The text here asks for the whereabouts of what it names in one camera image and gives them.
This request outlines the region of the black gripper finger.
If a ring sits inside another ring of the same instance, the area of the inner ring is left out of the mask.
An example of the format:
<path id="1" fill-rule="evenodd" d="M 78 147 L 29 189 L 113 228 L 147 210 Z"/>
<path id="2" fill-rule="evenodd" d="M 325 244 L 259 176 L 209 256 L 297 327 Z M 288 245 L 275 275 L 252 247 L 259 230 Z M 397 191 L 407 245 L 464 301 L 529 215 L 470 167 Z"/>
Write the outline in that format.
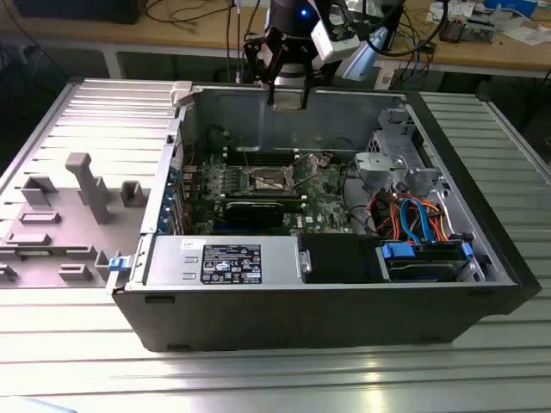
<path id="1" fill-rule="evenodd" d="M 253 79 L 268 87 L 267 104 L 272 106 L 275 102 L 276 78 L 283 66 L 284 34 L 247 34 L 244 38 L 244 52 Z"/>
<path id="2" fill-rule="evenodd" d="M 286 63 L 286 78 L 290 84 L 297 86 L 302 79 L 300 107 L 306 108 L 311 89 L 317 85 L 313 60 L 318 56 L 314 44 L 288 47 L 288 62 Z"/>

